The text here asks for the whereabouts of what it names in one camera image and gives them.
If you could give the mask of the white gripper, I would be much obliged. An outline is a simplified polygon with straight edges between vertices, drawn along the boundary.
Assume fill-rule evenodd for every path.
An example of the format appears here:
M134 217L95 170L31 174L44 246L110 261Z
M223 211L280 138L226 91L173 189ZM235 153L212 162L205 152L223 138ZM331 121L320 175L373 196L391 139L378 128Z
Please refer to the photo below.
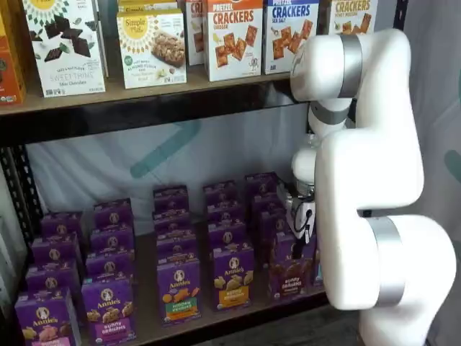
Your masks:
M299 260L303 257L306 244L315 228L315 201L312 197L296 197L286 200L286 218L290 230L296 240L292 246L292 258Z

